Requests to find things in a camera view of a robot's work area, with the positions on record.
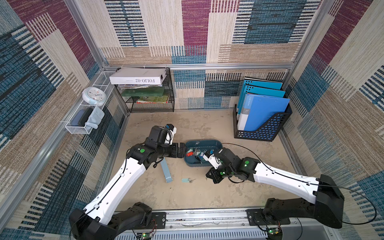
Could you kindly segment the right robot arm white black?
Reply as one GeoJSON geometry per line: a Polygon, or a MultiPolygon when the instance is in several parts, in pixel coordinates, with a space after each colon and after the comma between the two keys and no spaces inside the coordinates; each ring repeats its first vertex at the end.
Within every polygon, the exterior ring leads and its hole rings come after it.
{"type": "Polygon", "coordinates": [[[243,182],[265,184],[295,195],[294,199],[286,200],[269,198],[262,213],[268,221],[310,218],[334,229],[343,226],[345,197],[327,175],[319,178],[297,175],[274,168],[259,159],[241,159],[228,148],[205,152],[203,158],[212,166],[206,176],[214,184],[236,177],[243,182]]]}

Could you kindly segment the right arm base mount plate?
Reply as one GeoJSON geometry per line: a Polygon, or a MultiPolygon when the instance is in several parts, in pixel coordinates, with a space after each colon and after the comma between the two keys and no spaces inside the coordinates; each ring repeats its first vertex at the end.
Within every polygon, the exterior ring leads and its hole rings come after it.
{"type": "Polygon", "coordinates": [[[291,223],[288,218],[276,220],[273,217],[266,217],[263,209],[247,209],[246,214],[250,226],[289,225],[291,223]]]}

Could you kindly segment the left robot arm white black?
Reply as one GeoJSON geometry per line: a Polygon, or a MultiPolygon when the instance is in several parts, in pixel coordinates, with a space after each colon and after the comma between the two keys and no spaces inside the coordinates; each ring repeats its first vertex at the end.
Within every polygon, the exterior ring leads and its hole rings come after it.
{"type": "Polygon", "coordinates": [[[143,143],[127,150],[125,160],[103,190],[82,210],[75,209],[69,216],[70,238],[76,240],[113,240],[126,230],[147,228],[152,223],[152,208],[136,203],[116,214],[115,211],[132,185],[150,167],[164,158],[183,158],[184,143],[174,143],[177,128],[172,124],[154,126],[143,143]]]}

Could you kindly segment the key with teal tag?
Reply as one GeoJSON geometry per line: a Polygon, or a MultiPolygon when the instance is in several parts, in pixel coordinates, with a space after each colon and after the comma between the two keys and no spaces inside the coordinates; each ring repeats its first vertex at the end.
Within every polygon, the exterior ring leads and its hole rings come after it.
{"type": "Polygon", "coordinates": [[[195,179],[191,179],[191,178],[182,179],[182,183],[193,183],[194,181],[195,181],[195,179]]]}

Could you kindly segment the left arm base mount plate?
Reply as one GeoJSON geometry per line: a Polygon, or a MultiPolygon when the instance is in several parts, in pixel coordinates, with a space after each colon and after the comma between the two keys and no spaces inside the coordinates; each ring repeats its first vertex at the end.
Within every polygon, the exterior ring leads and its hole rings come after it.
{"type": "Polygon", "coordinates": [[[166,212],[152,212],[148,229],[165,229],[167,221],[166,212]]]}

